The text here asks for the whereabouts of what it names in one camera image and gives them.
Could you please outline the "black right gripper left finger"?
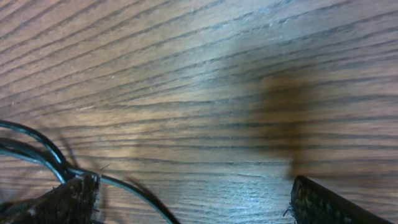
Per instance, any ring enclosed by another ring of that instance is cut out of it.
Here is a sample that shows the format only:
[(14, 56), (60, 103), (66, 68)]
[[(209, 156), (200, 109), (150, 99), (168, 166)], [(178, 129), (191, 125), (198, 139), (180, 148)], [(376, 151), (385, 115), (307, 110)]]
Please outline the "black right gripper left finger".
[(78, 175), (37, 198), (1, 204), (1, 224), (88, 224), (100, 177)]

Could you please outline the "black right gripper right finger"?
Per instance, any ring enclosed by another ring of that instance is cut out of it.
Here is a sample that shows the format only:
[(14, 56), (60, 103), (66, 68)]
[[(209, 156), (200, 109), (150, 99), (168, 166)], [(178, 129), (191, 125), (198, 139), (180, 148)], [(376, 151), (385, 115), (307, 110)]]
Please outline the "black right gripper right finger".
[(287, 211), (297, 224), (392, 224), (302, 175), (294, 180)]

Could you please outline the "black USB cable black plug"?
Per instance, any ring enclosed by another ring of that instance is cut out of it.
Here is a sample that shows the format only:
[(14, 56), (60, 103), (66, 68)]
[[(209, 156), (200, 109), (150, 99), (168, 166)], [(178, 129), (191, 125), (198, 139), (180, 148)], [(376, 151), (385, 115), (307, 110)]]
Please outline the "black USB cable black plug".
[[(16, 142), (15, 146), (6, 146), (6, 141), (8, 141), (8, 139), (2, 139), (2, 154), (7, 154), (22, 160), (42, 164), (47, 167), (51, 172), (53, 172), (56, 178), (63, 184), (68, 180), (74, 178), (76, 175), (96, 174), (95, 172), (84, 170), (69, 164), (60, 149), (47, 136), (43, 135), (35, 129), (5, 120), (1, 121), (1, 127), (11, 129), (18, 133), (26, 134), (29, 137), (34, 138), (47, 149), (47, 152), (44, 152), (29, 144), (25, 144), (19, 141)], [(147, 189), (139, 186), (138, 184), (131, 185), (121, 180), (109, 177), (107, 175), (100, 175), (99, 179), (106, 184), (110, 184), (120, 189), (124, 189), (140, 197), (143, 201), (145, 201), (153, 209), (155, 209), (167, 221), (167, 223), (180, 223), (175, 215), (172, 214), (172, 212), (154, 194), (152, 194)]]

